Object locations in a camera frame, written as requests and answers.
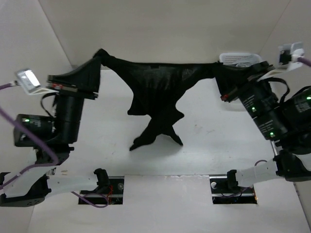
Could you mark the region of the black tank top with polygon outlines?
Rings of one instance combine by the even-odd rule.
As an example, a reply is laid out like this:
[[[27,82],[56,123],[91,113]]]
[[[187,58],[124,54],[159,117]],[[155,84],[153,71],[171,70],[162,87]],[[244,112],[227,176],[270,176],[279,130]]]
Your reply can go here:
[[[155,142],[157,136],[169,136],[183,145],[173,125],[184,117],[176,104],[185,92],[200,80],[213,79],[222,66],[220,62],[203,64],[135,63],[110,55],[99,49],[95,54],[103,66],[114,71],[132,90],[130,116],[149,115],[151,120],[140,136],[134,139],[129,150]]]

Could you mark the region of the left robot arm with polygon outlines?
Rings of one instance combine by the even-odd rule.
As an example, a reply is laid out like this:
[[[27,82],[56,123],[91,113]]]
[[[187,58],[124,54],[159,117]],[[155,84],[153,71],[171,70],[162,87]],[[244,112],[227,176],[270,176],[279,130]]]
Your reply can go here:
[[[24,169],[0,175],[2,207],[31,207],[47,197],[61,193],[105,193],[110,180],[106,170],[96,169],[86,177],[51,176],[49,171],[62,165],[74,150],[86,99],[94,100],[100,87],[100,58],[92,58],[75,70],[63,75],[50,75],[41,85],[31,69],[16,72],[16,80],[1,88],[21,86],[28,95],[41,94],[55,98],[55,114],[45,116],[18,114],[15,119],[1,111],[14,126],[16,147],[31,148]]]

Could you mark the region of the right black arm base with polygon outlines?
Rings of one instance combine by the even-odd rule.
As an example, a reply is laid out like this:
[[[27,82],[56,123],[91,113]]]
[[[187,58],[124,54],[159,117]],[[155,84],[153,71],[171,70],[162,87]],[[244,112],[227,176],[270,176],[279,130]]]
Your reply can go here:
[[[230,189],[227,185],[227,177],[210,176],[211,199],[213,204],[257,204],[257,196],[254,187],[240,187]]]

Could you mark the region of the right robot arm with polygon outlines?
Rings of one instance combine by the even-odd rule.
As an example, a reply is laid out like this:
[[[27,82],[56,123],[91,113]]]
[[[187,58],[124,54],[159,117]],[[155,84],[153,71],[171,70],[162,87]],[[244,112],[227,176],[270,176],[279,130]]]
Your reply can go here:
[[[231,192],[277,178],[293,183],[311,179],[311,88],[305,86],[286,99],[287,87],[278,98],[270,84],[287,85],[278,73],[268,62],[249,67],[217,62],[213,68],[221,100],[238,99],[263,137],[280,149],[264,164],[228,171],[222,186]]]

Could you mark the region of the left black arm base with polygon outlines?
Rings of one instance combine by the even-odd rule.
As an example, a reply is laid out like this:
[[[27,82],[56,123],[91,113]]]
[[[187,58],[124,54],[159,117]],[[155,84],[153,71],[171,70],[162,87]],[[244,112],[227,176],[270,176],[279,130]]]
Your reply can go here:
[[[79,195],[96,206],[122,205],[124,193],[124,176],[109,177],[110,186],[101,194],[106,196],[106,199],[94,194],[92,191],[82,190]]]

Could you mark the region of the white plastic laundry basket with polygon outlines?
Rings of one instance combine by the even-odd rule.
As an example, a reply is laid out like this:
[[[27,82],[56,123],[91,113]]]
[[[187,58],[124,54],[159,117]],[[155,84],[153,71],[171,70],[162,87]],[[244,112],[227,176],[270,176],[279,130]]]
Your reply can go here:
[[[255,53],[247,52],[228,52],[219,56],[219,62],[226,66],[250,67],[262,62],[262,58]]]

